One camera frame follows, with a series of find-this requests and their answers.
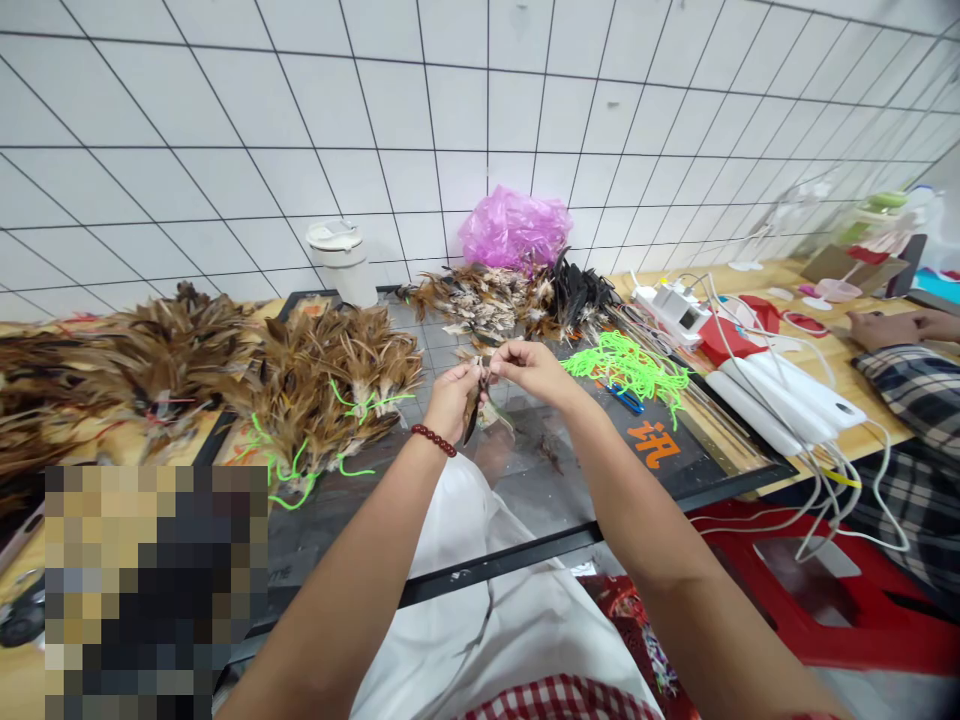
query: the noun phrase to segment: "pixelated area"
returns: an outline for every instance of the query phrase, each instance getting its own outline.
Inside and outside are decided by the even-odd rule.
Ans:
[[[210,717],[266,603],[266,468],[52,467],[46,490],[47,717]]]

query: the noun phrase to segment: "cardboard box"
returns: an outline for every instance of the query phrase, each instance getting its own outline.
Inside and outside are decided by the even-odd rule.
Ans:
[[[844,248],[836,245],[827,245],[813,256],[807,266],[800,271],[800,275],[816,284],[824,278],[840,280],[850,272],[857,261],[847,255]],[[890,280],[909,267],[910,263],[899,258],[887,258],[880,265],[864,264],[847,282],[855,285],[863,292],[864,297],[872,295],[878,288],[885,286]]]

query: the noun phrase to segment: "chinese character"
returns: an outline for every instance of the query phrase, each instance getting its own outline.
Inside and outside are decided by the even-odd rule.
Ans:
[[[644,453],[648,450],[653,451],[646,457],[648,468],[656,470],[660,467],[660,460],[680,453],[680,448],[677,447],[673,438],[670,437],[670,433],[663,432],[663,425],[661,423],[655,423],[653,427],[651,427],[648,421],[644,421],[642,426],[627,430],[627,434],[643,441],[638,442],[634,446],[637,448],[637,452]]]

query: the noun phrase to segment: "white thermos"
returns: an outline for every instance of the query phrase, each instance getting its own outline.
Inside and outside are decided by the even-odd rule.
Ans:
[[[317,265],[329,271],[340,298],[357,307],[377,304],[377,285],[367,264],[360,228],[340,218],[307,228],[307,242]]]

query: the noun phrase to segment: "white tiled wall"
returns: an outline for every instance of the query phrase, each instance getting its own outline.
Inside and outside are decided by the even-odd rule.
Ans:
[[[785,254],[960,138],[960,6],[842,8],[0,0],[0,317],[119,309],[181,278],[320,288],[303,234],[340,215],[378,282],[406,282],[457,261],[498,183],[567,203],[571,257],[601,272],[708,264],[838,167],[763,250]]]

